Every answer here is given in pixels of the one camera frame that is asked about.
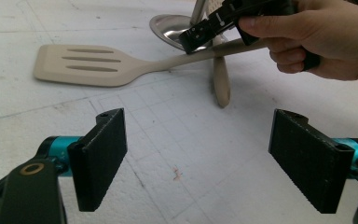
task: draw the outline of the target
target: cutting mat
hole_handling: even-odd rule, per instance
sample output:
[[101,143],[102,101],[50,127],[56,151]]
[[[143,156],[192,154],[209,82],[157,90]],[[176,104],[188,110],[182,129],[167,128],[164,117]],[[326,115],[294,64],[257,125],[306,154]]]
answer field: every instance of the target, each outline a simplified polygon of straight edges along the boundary
[[[310,118],[329,136],[358,137],[358,82],[278,72],[266,49],[227,57],[231,102],[214,102],[211,61],[152,73],[120,88],[38,81],[44,44],[103,45],[134,57],[181,54],[148,28],[194,2],[0,0],[0,178],[50,135],[81,135],[124,107],[129,153],[96,213],[77,211],[61,178],[69,223],[351,223],[358,182],[336,215],[320,215],[268,154],[274,108]],[[225,33],[229,39],[235,31]]]

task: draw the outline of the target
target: black rubber pad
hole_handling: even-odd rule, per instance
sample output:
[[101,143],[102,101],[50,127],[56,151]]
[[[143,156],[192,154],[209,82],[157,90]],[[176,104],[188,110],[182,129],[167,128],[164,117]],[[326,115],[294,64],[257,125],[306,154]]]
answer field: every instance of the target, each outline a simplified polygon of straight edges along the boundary
[[68,147],[80,211],[93,212],[101,204],[127,153],[124,110],[97,116],[97,125]]
[[354,151],[309,126],[308,118],[275,110],[269,153],[321,213],[336,213]]

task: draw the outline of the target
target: kitchen utensil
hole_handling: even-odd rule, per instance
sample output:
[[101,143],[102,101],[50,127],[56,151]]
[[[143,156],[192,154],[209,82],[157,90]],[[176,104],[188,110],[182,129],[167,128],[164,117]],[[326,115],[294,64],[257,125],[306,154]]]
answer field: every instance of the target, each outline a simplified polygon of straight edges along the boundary
[[[189,29],[192,25],[200,22],[205,13],[208,0],[197,0],[191,18],[181,15],[158,15],[153,17],[149,26],[153,33],[167,44],[184,50],[179,41],[179,34]],[[196,50],[205,49],[210,43],[199,47]]]
[[[208,0],[207,15],[222,6],[223,0]],[[213,39],[213,45],[222,44],[222,36],[218,35]],[[216,94],[217,103],[221,107],[229,104],[231,90],[228,78],[226,59],[224,57],[213,58],[213,86]]]
[[34,76],[49,81],[115,87],[146,73],[264,47],[262,41],[245,46],[241,39],[236,39],[190,55],[149,62],[104,46],[44,45],[36,58]]

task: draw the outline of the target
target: slotted spatula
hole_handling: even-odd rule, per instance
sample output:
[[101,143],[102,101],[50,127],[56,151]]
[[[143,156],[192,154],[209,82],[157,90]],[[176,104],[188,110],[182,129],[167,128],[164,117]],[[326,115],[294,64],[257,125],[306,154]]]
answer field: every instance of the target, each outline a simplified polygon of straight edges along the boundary
[[48,81],[116,87],[146,73],[264,47],[262,41],[245,46],[241,39],[236,39],[190,55],[149,62],[104,46],[44,45],[36,58],[34,76]]

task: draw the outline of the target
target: human hand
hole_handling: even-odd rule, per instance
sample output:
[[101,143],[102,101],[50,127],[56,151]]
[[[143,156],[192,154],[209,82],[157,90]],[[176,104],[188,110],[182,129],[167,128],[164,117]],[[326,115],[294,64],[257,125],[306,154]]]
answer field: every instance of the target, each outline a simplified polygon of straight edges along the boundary
[[358,79],[358,6],[343,0],[300,0],[291,16],[241,18],[240,28],[264,38],[284,73],[303,67],[305,50],[321,56],[309,72],[340,80]]

